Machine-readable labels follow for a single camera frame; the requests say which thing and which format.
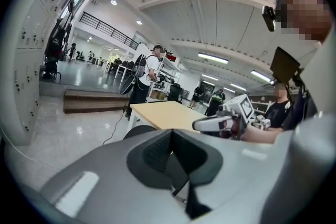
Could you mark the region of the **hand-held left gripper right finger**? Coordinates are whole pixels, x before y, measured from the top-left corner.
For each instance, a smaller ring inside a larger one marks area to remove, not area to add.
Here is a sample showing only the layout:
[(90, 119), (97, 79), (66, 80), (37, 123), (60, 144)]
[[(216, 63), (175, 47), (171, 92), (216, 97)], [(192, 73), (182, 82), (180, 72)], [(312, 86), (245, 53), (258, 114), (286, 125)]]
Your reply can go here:
[(286, 223), (287, 135), (272, 145), (173, 130), (174, 153), (191, 160), (189, 195), (172, 223)]

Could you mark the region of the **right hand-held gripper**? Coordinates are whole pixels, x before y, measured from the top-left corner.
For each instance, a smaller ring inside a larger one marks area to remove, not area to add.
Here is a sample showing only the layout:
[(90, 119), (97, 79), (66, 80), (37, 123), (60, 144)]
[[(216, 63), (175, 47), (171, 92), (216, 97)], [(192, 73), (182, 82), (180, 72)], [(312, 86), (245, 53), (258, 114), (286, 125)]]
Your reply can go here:
[(248, 121), (254, 114), (250, 99), (239, 95), (220, 105), (216, 115), (196, 120), (192, 128), (196, 131), (219, 131), (221, 138), (240, 139), (246, 132)]

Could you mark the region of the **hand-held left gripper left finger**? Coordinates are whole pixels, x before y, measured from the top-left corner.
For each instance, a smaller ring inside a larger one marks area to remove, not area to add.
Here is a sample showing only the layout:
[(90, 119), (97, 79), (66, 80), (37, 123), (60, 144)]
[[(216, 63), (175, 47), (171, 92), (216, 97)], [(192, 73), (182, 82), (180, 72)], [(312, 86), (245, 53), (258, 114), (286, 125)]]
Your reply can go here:
[(147, 132), (99, 146), (54, 175), (40, 194), (82, 223), (188, 223), (170, 189), (142, 184), (127, 166), (132, 149), (163, 133)]

